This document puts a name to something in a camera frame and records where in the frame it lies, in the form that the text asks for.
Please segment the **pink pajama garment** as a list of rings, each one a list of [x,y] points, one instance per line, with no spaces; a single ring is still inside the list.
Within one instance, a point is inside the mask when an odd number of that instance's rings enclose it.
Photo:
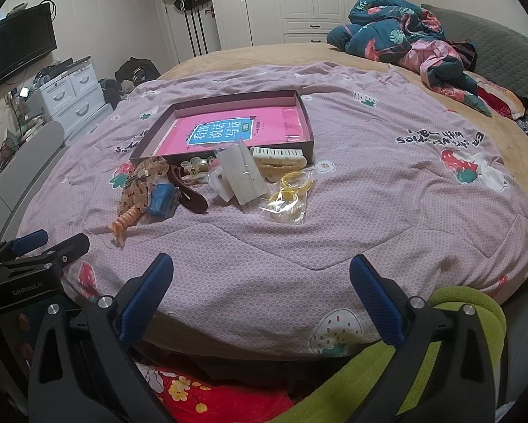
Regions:
[[[464,65],[460,55],[442,40],[417,40],[398,65],[418,74],[430,87],[460,78]]]

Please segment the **pink mesh bow clip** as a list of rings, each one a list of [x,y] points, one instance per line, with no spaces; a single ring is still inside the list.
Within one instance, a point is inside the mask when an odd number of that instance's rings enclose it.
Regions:
[[[141,213],[146,212],[156,180],[162,179],[163,182],[168,182],[169,169],[168,162],[161,157],[141,161],[129,174],[123,186],[118,215],[126,213],[131,207],[136,207]]]

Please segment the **white earring card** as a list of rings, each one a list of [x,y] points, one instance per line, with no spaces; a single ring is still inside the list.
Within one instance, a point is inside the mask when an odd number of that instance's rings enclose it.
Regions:
[[[221,165],[209,172],[208,184],[224,202],[230,202],[235,197]]]

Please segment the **yellow clips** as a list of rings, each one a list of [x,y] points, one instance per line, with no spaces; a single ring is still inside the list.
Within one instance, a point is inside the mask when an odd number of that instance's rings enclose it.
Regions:
[[[315,172],[310,168],[284,175],[272,194],[260,202],[259,208],[263,215],[270,221],[286,225],[304,222],[314,176]]]

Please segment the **red floral cloth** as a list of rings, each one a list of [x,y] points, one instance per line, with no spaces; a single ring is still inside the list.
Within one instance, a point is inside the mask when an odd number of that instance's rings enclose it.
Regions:
[[[179,369],[137,363],[146,384],[178,422],[268,422],[294,406],[287,392],[213,385]]]

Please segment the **grey bed footboard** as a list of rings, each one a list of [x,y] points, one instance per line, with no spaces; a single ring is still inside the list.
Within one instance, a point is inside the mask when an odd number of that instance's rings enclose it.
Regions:
[[[66,150],[62,125],[51,121],[20,147],[0,173],[0,241],[17,235],[30,201]]]

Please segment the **beige claw clip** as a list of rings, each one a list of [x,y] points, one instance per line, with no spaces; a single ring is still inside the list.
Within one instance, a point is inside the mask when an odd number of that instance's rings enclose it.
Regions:
[[[302,170],[308,164],[300,149],[252,147],[251,153],[267,182],[278,182],[284,175]]]

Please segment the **pearl claw clip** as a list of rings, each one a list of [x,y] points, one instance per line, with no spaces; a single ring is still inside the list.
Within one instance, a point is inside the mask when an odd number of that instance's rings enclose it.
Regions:
[[[193,157],[191,160],[184,160],[180,166],[182,168],[182,181],[187,185],[204,184],[208,181],[209,169],[215,161],[215,157],[202,159]]]

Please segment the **teal floral blanket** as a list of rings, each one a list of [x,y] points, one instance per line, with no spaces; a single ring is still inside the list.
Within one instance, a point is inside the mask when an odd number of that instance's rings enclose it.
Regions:
[[[333,28],[326,36],[329,45],[347,55],[398,65],[417,40],[442,40],[450,44],[432,12],[405,0],[358,0],[348,19],[347,24]],[[466,73],[465,65],[460,78],[425,87],[460,96],[478,94],[477,83]]]

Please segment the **black bag on floor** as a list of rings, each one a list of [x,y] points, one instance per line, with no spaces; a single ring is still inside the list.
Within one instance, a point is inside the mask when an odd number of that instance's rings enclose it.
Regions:
[[[151,60],[130,57],[116,71],[115,78],[120,83],[124,80],[129,80],[133,85],[137,86],[147,81],[158,79],[160,75],[161,73]]]

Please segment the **dark cardboard box tray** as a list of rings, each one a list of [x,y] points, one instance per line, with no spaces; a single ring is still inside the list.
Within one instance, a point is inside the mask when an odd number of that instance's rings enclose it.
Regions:
[[[243,140],[247,147],[296,149],[314,160],[314,133],[295,90],[227,94],[168,107],[131,153],[130,162],[162,157],[179,165]]]

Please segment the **maroon hair clip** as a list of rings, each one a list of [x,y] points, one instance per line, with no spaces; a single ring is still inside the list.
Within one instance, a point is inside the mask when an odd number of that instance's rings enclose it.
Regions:
[[[167,172],[170,183],[180,192],[179,202],[187,210],[195,214],[205,214],[208,211],[208,202],[205,197],[190,188],[182,179],[182,170],[179,166],[170,164]]]

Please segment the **clear bagged earring card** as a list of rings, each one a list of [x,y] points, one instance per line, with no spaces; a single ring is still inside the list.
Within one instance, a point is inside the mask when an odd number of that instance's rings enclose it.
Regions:
[[[257,206],[261,199],[269,196],[268,184],[243,140],[217,151],[216,158],[241,208]]]

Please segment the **pink printed quilt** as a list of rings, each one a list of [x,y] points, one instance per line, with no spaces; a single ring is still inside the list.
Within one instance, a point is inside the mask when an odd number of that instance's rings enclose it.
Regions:
[[[310,166],[247,206],[216,187],[205,213],[120,213],[130,153],[179,103],[299,94],[314,132]],[[118,291],[161,253],[174,277],[146,340],[228,358],[345,356],[378,339],[352,287],[363,255],[410,296],[471,287],[507,299],[528,274],[528,196],[489,135],[399,73],[329,63],[260,66],[150,81],[62,157],[20,231],[51,243],[84,233],[70,294]]]

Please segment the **black wall television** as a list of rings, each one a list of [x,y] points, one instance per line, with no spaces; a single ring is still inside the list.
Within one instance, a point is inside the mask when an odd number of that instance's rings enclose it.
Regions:
[[[52,8],[44,2],[0,21],[0,85],[57,48]]]

